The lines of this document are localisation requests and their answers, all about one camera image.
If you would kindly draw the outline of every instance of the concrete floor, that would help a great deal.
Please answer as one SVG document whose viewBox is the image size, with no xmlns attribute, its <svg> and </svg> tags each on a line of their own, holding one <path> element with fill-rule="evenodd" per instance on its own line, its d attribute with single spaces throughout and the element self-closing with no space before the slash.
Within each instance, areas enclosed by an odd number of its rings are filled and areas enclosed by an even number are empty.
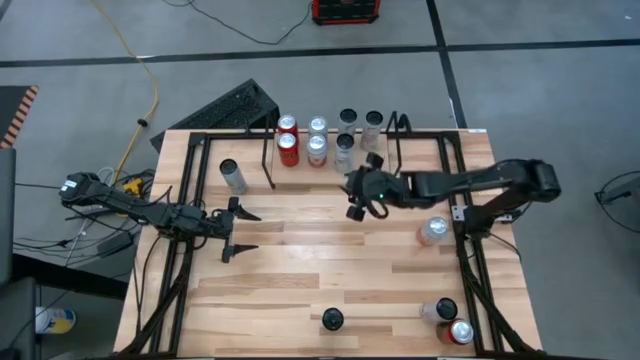
<svg viewBox="0 0 640 360">
<path fill-rule="evenodd" d="M 424 0 L 383 0 L 381 17 L 372 25 L 317 27 L 308 20 L 275 47 L 251 43 L 189 8 L 172 8 L 159 0 L 102 2 L 139 55 L 436 44 Z M 275 40 L 297 22 L 307 4 L 197 3 L 266 40 Z M 640 5 L 633 0 L 436 4 L 447 44 L 612 40 L 640 34 Z M 0 61 L 117 56 L 126 53 L 86 0 L 14 0 L 0 21 Z M 635 358 L 640 352 L 634 336 L 640 320 L 640 239 L 609 221 L 593 192 L 613 176 L 640 167 L 635 146 L 640 48 L 471 51 L 452 52 L 450 58 L 469 127 L 489 130 L 499 159 L 541 158 L 553 164 L 563 186 L 557 201 L 532 206 L 514 226 L 545 350 Z M 281 111 L 302 118 L 322 114 L 334 121 L 338 110 L 349 106 L 383 114 L 403 111 L 420 127 L 456 127 L 435 52 L 150 67 L 159 80 L 160 106 L 127 164 L 129 171 L 155 167 L 157 154 L 147 142 L 151 136 L 248 78 Z M 60 184 L 71 172 L 117 165 L 135 120 L 152 100 L 150 82 L 139 65 L 0 68 L 0 85 L 40 87 L 16 143 L 17 177 L 49 185 Z M 16 236 L 58 239 L 77 231 L 79 223 L 63 221 L 68 212 L 55 192 L 19 188 L 16 196 Z M 612 210 L 629 224 L 640 220 L 636 204 L 624 202 Z M 98 226 L 89 232 L 100 235 Z M 124 253 L 85 268 L 121 273 L 131 267 L 131 256 Z M 45 291 L 45 303 L 53 293 Z M 81 356 L 106 354 L 122 304 L 80 295 L 61 304 L 78 309 L 89 325 L 47 339 L 43 356 L 71 349 Z"/>
</svg>

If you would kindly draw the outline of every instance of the aluminum can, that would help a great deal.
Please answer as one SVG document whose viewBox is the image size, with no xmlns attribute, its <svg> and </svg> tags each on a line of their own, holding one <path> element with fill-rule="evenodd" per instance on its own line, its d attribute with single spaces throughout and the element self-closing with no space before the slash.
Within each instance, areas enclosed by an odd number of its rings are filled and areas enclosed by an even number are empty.
<svg viewBox="0 0 640 360">
<path fill-rule="evenodd" d="M 422 245 L 435 245 L 444 239 L 449 231 L 449 223 L 445 218 L 436 216 L 420 226 L 416 239 Z"/>
<path fill-rule="evenodd" d="M 435 323 L 455 320 L 458 316 L 458 306 L 449 298 L 440 298 L 438 301 L 426 303 L 420 307 L 420 317 Z"/>
<path fill-rule="evenodd" d="M 382 114 L 377 111 L 369 111 L 366 116 L 360 147 L 365 151 L 374 151 L 378 147 L 378 135 L 382 127 Z"/>
<path fill-rule="evenodd" d="M 473 328 L 463 319 L 439 323 L 436 325 L 436 334 L 444 344 L 466 345 L 473 340 Z"/>
<path fill-rule="evenodd" d="M 322 135 L 325 139 L 328 139 L 328 132 L 327 120 L 322 116 L 316 116 L 309 121 L 309 139 L 311 139 L 313 135 Z"/>
<path fill-rule="evenodd" d="M 300 161 L 298 154 L 298 139 L 293 134 L 281 134 L 278 137 L 278 152 L 280 152 L 280 161 L 284 166 L 296 166 Z"/>
<path fill-rule="evenodd" d="M 282 115 L 278 119 L 278 133 L 293 134 L 298 139 L 298 122 L 291 115 Z"/>
<path fill-rule="evenodd" d="M 353 170 L 353 144 L 354 140 L 352 135 L 338 135 L 334 165 L 336 171 L 341 174 L 346 174 Z"/>
<path fill-rule="evenodd" d="M 356 133 L 356 120 L 358 120 L 358 114 L 353 109 L 342 110 L 338 117 L 338 134 L 353 136 Z"/>
<path fill-rule="evenodd" d="M 238 163 L 236 163 L 235 160 L 222 160 L 220 163 L 220 172 L 222 173 L 224 181 L 226 181 L 227 185 L 231 188 L 233 195 L 244 195 L 247 192 L 247 182 L 244 180 L 244 176 L 242 176 L 242 172 L 240 172 Z"/>
<path fill-rule="evenodd" d="M 327 163 L 329 143 L 322 135 L 313 135 L 307 141 L 307 159 L 312 167 L 322 167 Z"/>
</svg>

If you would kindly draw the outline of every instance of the floor mat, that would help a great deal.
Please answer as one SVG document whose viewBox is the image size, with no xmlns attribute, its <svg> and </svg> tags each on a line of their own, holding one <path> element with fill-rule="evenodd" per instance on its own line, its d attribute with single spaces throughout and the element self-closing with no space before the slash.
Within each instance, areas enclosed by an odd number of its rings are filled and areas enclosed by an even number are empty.
<svg viewBox="0 0 640 360">
<path fill-rule="evenodd" d="M 0 86 L 0 147 L 16 142 L 37 94 L 37 86 Z"/>
</svg>

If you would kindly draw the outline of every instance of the wooden table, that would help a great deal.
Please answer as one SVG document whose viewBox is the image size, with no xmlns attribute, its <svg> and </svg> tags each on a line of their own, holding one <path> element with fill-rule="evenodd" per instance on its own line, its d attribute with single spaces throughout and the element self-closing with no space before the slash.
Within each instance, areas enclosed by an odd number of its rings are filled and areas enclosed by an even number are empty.
<svg viewBox="0 0 640 360">
<path fill-rule="evenodd" d="M 461 130 L 460 136 L 468 170 L 494 163 L 486 132 Z M 176 201 L 188 137 L 189 132 L 183 130 L 166 133 L 153 198 L 171 185 L 175 189 L 172 201 Z M 382 136 L 382 141 L 386 141 L 386 137 Z M 272 157 L 273 141 L 269 142 L 267 166 L 272 172 L 278 172 L 277 150 Z M 395 140 L 389 141 L 387 148 L 383 155 L 395 169 Z M 327 180 L 301 168 L 293 179 L 306 185 L 296 186 L 291 177 L 273 173 L 274 179 L 283 183 L 276 181 L 276 190 L 271 190 L 260 166 L 261 151 L 262 143 L 256 140 L 212 143 L 204 191 L 207 211 L 226 206 L 229 189 L 218 165 L 231 157 L 239 163 L 249 184 L 250 190 L 241 197 L 241 203 L 263 219 L 258 223 L 237 220 L 234 239 L 236 243 L 257 244 L 260 248 L 240 254 L 230 264 L 220 261 L 221 241 L 209 240 L 204 248 L 196 251 L 179 356 L 474 353 L 472 345 L 441 344 L 434 326 L 425 324 L 419 317 L 422 303 L 442 296 L 457 301 L 462 317 L 467 313 L 453 235 L 442 245 L 431 247 L 423 247 L 415 240 L 416 230 L 424 220 L 433 216 L 450 218 L 446 202 L 429 210 L 392 208 L 386 220 L 367 216 L 363 223 L 357 223 L 345 217 L 348 202 L 343 192 L 336 186 L 315 184 L 334 181 L 331 176 Z M 196 152 L 192 179 L 195 179 L 199 158 Z M 441 170 L 433 140 L 402 140 L 402 158 L 403 170 Z M 194 183 L 191 181 L 189 200 L 193 198 Z M 498 193 L 476 193 L 474 200 L 482 204 Z M 493 232 L 514 241 L 508 225 L 496 225 Z M 136 257 L 139 277 L 155 238 L 153 228 L 142 231 Z M 144 321 L 157 304 L 167 247 L 168 241 L 161 240 L 149 260 L 142 308 Z M 491 239 L 484 240 L 484 249 L 496 305 L 522 338 L 539 348 L 517 256 Z M 126 346 L 134 336 L 133 284 L 131 280 L 115 351 Z M 331 333 L 323 328 L 320 317 L 325 309 L 334 306 L 344 313 L 346 322 L 340 331 Z M 485 346 L 490 349 L 486 315 L 479 303 L 478 308 Z M 168 314 L 172 316 L 173 311 L 170 309 Z M 167 348 L 170 325 L 171 321 L 165 321 L 160 349 Z"/>
</svg>

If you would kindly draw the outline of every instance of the cylindrical object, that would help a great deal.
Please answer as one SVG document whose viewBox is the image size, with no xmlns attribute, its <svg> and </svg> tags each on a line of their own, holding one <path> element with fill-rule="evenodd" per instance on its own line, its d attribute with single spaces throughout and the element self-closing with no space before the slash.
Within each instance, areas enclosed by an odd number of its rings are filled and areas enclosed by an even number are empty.
<svg viewBox="0 0 640 360">
<path fill-rule="evenodd" d="M 247 182 L 244 180 L 244 176 L 242 176 L 242 172 L 240 172 L 238 163 L 236 163 L 235 160 L 222 160 L 220 163 L 220 172 L 222 173 L 224 181 L 226 181 L 227 185 L 231 188 L 233 195 L 244 195 L 247 192 Z"/>
<path fill-rule="evenodd" d="M 466 345 L 473 340 L 473 328 L 463 319 L 439 323 L 436 325 L 436 334 L 444 344 Z"/>
<path fill-rule="evenodd" d="M 278 151 L 280 152 L 282 165 L 289 167 L 298 165 L 300 161 L 298 139 L 293 134 L 280 134 L 278 137 Z"/>
<path fill-rule="evenodd" d="M 353 136 L 340 134 L 336 140 L 336 157 L 333 161 L 336 171 L 346 174 L 353 169 Z"/>
<path fill-rule="evenodd" d="M 36 334 L 64 334 L 76 324 L 76 313 L 71 310 L 36 307 Z"/>
<path fill-rule="evenodd" d="M 447 235 L 448 230 L 447 220 L 440 216 L 432 217 L 420 226 L 416 239 L 422 245 L 435 245 Z"/>
<path fill-rule="evenodd" d="M 322 325 L 329 331 L 337 331 L 344 324 L 344 315 L 336 308 L 329 308 L 322 314 Z"/>
<path fill-rule="evenodd" d="M 329 143 L 322 135 L 309 135 L 307 142 L 307 155 L 309 165 L 313 167 L 322 167 L 327 163 L 327 155 L 329 154 Z"/>
<path fill-rule="evenodd" d="M 328 132 L 327 120 L 322 116 L 316 116 L 309 121 L 309 138 L 313 135 L 322 135 L 325 139 L 328 139 Z"/>
<path fill-rule="evenodd" d="M 338 122 L 338 134 L 349 134 L 353 136 L 356 133 L 356 120 L 358 114 L 353 109 L 344 109 L 340 112 Z"/>
<path fill-rule="evenodd" d="M 282 115 L 278 119 L 278 133 L 292 134 L 298 139 L 298 122 L 291 115 Z"/>
<path fill-rule="evenodd" d="M 458 306 L 449 298 L 426 303 L 420 307 L 420 317 L 434 322 L 453 321 L 458 316 Z"/>
<path fill-rule="evenodd" d="M 369 111 L 366 116 L 360 147 L 365 151 L 374 151 L 378 147 L 378 135 L 382 127 L 382 114 L 377 111 Z"/>
</svg>

